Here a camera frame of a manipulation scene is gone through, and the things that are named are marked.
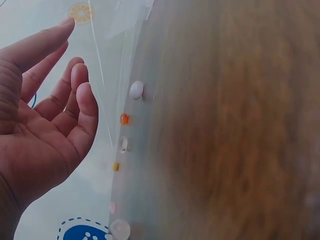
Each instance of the blue dashed line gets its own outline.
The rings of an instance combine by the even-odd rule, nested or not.
[[[81,216],[78,216],[76,219],[78,219],[78,220],[80,220],[80,219],[83,219]],[[70,219],[68,219],[68,221],[69,222],[71,222],[71,221],[73,221],[73,220],[75,220],[74,218],[70,218]],[[102,226],[101,225],[101,223],[100,222],[97,222],[97,221],[95,221],[94,222],[95,224],[97,224],[97,225],[99,225],[99,226]]]

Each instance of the finger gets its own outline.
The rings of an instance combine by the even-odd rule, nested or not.
[[[76,92],[81,84],[88,81],[89,74],[87,66],[84,64],[75,65],[71,74],[72,91],[70,93],[66,109],[51,121],[64,136],[68,136],[71,130],[78,124],[80,109],[77,102]]]
[[[68,162],[72,170],[75,169],[88,154],[96,136],[99,119],[98,104],[88,82],[78,87],[76,100],[80,109],[78,125],[67,137],[79,156],[79,161],[70,160],[73,162]]]
[[[52,68],[60,60],[68,48],[66,41],[57,51],[47,56],[37,65],[26,71],[23,76],[21,99],[28,103],[33,98]]]
[[[42,117],[51,121],[59,113],[61,113],[68,102],[69,95],[72,90],[71,75],[76,64],[83,64],[84,60],[80,57],[71,59],[49,97],[39,102],[34,110],[36,110]]]
[[[17,66],[22,73],[58,50],[75,28],[75,20],[68,17],[58,26],[42,30],[0,50],[3,60]]]

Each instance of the fingernail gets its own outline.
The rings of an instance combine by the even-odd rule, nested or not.
[[[65,18],[62,22],[60,22],[59,26],[66,26],[69,25],[73,22],[73,17],[68,16],[67,18]]]

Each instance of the blue printed pattern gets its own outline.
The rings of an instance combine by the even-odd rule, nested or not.
[[[71,225],[71,227],[66,227],[66,231],[63,232],[66,225]],[[107,226],[82,217],[63,221],[58,231],[59,235],[56,240],[108,240],[110,236]]]

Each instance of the yellow bead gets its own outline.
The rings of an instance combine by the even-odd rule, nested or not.
[[[112,164],[112,170],[117,172],[119,170],[119,163],[115,162],[114,164]]]

